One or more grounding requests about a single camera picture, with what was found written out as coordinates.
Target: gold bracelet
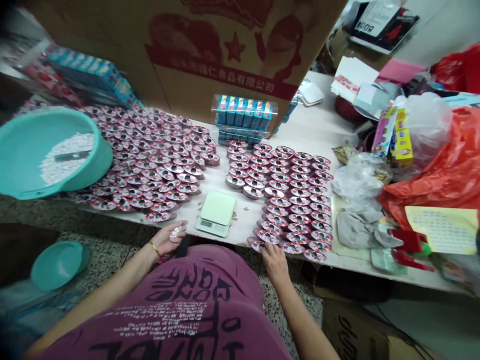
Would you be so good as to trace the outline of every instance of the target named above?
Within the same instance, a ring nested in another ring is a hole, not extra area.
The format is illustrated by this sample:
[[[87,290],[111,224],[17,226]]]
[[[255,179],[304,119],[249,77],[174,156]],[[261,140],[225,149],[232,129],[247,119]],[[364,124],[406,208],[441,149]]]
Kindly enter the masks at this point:
[[[152,240],[150,240],[149,243],[153,246],[153,248],[155,249],[155,251],[156,251],[156,253],[158,254],[158,256],[159,256],[159,257],[162,257],[162,255],[160,255],[159,250],[157,249],[157,247],[155,246],[155,244],[152,242]]]

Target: white table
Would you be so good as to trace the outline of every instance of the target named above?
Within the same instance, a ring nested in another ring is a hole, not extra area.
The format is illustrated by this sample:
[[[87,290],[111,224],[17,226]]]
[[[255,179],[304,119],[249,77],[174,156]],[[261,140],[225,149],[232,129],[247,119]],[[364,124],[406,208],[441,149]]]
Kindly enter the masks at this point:
[[[332,148],[344,143],[345,137],[353,133],[353,125],[343,120],[334,109],[335,97],[330,92],[330,84],[333,81],[331,76],[309,72],[306,76],[310,81],[317,84],[325,94],[325,100],[312,107],[297,106],[293,111],[288,123],[282,124],[280,130],[271,139],[263,141],[270,144],[273,148],[284,145],[298,152],[305,152],[311,155],[321,155],[331,160],[331,172],[334,174],[341,164],[335,157]],[[215,126],[193,121],[194,125],[200,125],[210,130],[210,135],[217,140],[218,130]],[[111,216],[117,219],[141,223],[145,225],[163,227],[177,220],[188,220],[187,232],[190,235],[203,237],[238,246],[249,246],[247,238],[254,236],[252,230],[257,227],[256,222],[262,219],[262,207],[265,205],[263,199],[252,200],[244,196],[239,190],[233,190],[225,184],[225,176],[229,170],[227,159],[227,148],[217,147],[217,154],[220,156],[220,166],[207,167],[205,171],[205,180],[200,182],[201,194],[192,196],[191,202],[183,203],[181,208],[176,211],[176,220],[162,223],[151,223],[145,220],[142,213],[129,213],[122,211],[97,211],[87,205],[82,205],[81,209]],[[210,190],[224,191],[233,195],[236,199],[235,218],[227,237],[218,237],[195,228],[197,218],[200,215],[203,201]],[[336,218],[341,201],[336,195],[328,195],[332,198],[332,225],[333,236],[337,237]],[[429,272],[409,267],[407,275],[391,275],[375,269],[370,260],[362,260],[349,256],[340,256],[334,252],[327,254],[327,266],[346,269],[359,273],[364,273],[376,277],[395,280],[403,283],[413,284],[425,288],[448,292],[464,292],[459,286],[445,281],[438,271]]]

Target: red star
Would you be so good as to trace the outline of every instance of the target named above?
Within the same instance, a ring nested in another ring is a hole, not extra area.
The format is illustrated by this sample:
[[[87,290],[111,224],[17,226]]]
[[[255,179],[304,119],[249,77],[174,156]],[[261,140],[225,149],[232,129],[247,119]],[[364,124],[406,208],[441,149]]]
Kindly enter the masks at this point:
[[[232,41],[225,41],[225,47],[228,49],[228,60],[235,59],[239,63],[242,62],[240,60],[240,54],[245,50],[245,45],[239,43],[239,37],[236,31],[233,33]]]

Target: hand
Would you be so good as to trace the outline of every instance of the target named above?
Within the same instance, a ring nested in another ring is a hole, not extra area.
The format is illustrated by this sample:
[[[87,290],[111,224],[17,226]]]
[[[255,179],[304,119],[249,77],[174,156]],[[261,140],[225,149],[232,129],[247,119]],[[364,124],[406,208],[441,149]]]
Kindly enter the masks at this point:
[[[187,230],[187,223],[188,221],[183,220],[165,226],[151,238],[151,242],[155,244],[161,255],[168,254],[179,247],[182,238],[187,235],[185,232]],[[172,231],[178,227],[180,227],[180,229],[176,237],[170,238]]]
[[[261,256],[273,287],[277,289],[282,284],[290,282],[289,266],[283,249],[266,242],[265,248],[261,250]]]

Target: person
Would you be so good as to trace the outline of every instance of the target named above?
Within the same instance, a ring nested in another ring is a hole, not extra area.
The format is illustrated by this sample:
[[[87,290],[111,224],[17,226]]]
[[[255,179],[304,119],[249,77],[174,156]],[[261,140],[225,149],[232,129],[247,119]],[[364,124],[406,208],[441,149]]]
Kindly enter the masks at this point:
[[[258,277],[235,252],[195,245],[151,271],[185,235],[185,221],[160,230],[25,359],[290,359]],[[297,294],[283,250],[267,243],[262,256],[299,357],[339,360]]]

